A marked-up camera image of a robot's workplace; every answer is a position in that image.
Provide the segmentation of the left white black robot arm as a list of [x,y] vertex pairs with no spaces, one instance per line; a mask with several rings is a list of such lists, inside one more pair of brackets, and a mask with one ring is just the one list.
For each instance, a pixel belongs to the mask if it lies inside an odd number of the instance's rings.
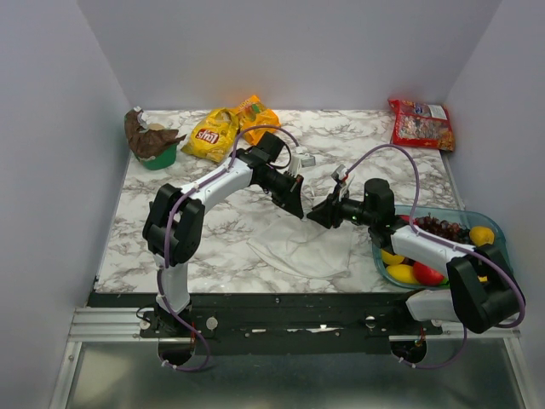
[[287,165],[277,165],[286,143],[266,132],[255,146],[234,147],[226,160],[209,174],[183,187],[161,186],[150,203],[142,236],[158,266],[156,302],[163,312],[160,327],[170,336],[182,335],[189,326],[184,311],[190,306],[188,262],[202,238],[204,218],[233,193],[252,185],[271,195],[281,210],[304,217],[301,190],[302,167],[315,165],[307,149],[289,150]]

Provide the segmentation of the white cloth garment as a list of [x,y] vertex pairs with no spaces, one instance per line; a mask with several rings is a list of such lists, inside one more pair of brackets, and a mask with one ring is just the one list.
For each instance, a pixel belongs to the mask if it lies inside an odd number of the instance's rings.
[[331,279],[348,271],[356,242],[347,224],[327,229],[306,218],[281,216],[248,240],[249,248],[266,264],[297,277]]

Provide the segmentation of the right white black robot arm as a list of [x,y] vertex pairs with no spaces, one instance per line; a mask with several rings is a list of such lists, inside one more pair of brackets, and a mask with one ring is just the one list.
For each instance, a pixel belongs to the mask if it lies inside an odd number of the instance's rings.
[[459,322],[474,333],[509,328],[525,315],[525,299],[502,252],[494,245],[463,245],[430,234],[397,215],[387,181],[370,179],[364,198],[350,199],[337,184],[308,219],[324,228],[343,222],[364,225],[375,247],[432,268],[446,290],[419,290],[392,312],[393,327],[412,333],[423,321]]

